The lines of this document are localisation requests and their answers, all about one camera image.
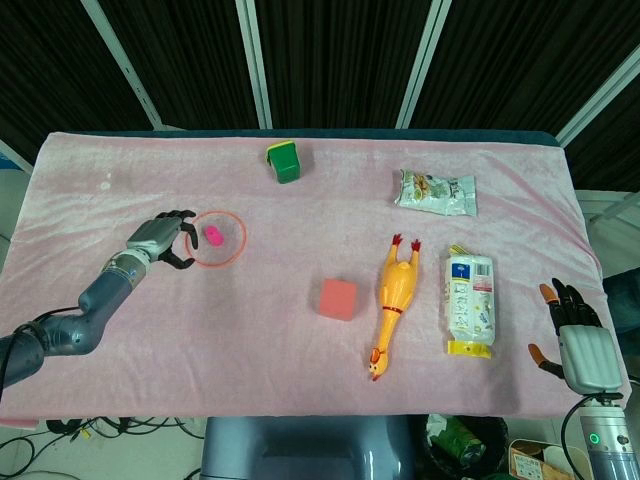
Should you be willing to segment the right black grey robot hand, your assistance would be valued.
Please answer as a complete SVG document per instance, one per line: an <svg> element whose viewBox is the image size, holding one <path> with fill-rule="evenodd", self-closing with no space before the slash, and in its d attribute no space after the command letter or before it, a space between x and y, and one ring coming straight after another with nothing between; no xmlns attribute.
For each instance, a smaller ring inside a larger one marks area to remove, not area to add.
<svg viewBox="0 0 640 480"><path fill-rule="evenodd" d="M548 307L558 340L560 361L549 360L534 343L528 352L536 366L577 394L614 395L623 385L616 347L596 311L571 285L554 278L539 291Z"/></svg>

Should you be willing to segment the left black grey robot hand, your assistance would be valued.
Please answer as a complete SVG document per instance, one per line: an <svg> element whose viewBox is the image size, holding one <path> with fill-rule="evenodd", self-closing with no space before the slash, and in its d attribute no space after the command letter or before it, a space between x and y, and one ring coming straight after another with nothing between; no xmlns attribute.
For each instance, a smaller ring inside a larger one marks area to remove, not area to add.
<svg viewBox="0 0 640 480"><path fill-rule="evenodd" d="M198 249L199 241L196 228L192 223L187 222L188 218L195 217L196 213L191 210L161 212L155 218L144 222L130 236L126 246L130 250L144 253L151 263L162 261L178 270L187 269L195 263L195 259L181 259L173 252L172 248L178 235L181 232L186 232L192 248Z"/></svg>

